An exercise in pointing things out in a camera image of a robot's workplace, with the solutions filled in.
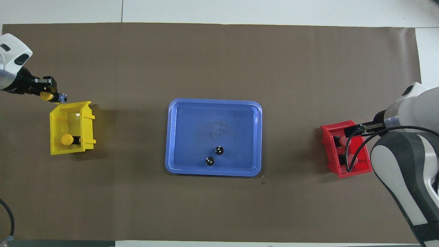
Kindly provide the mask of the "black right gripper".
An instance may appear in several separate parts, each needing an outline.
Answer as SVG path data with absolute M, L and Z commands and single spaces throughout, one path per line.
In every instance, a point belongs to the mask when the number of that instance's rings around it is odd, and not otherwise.
M 377 131 L 385 129 L 384 115 L 386 110 L 378 112 L 372 121 L 364 122 L 359 125 L 352 125 L 344 129 L 344 134 L 346 138 L 361 136 L 361 135 L 372 135 Z

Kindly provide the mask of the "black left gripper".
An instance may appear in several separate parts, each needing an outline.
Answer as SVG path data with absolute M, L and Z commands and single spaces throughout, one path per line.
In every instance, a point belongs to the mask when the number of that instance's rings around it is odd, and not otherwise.
M 40 91 L 57 91 L 56 80 L 52 76 L 45 76 L 42 79 L 35 77 L 26 67 L 22 67 L 14 81 L 5 88 L 11 94 L 33 94 L 38 96 Z

